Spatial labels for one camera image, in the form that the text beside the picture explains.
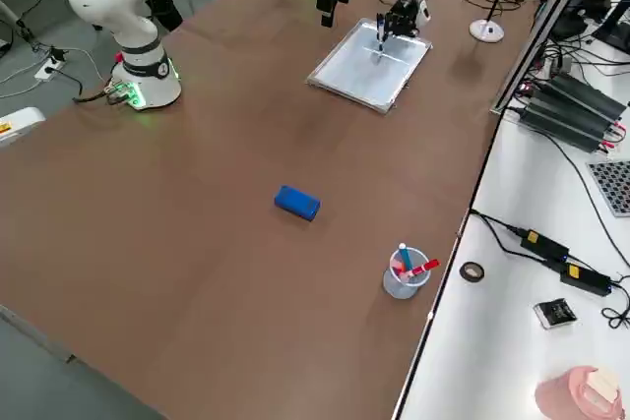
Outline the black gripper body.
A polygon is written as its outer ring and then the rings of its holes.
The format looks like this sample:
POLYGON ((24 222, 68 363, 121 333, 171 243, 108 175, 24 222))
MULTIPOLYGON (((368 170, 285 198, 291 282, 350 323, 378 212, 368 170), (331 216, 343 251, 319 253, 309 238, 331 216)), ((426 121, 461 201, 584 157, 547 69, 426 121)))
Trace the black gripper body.
POLYGON ((416 37, 430 20, 427 0, 398 0, 390 9, 390 33, 416 37))

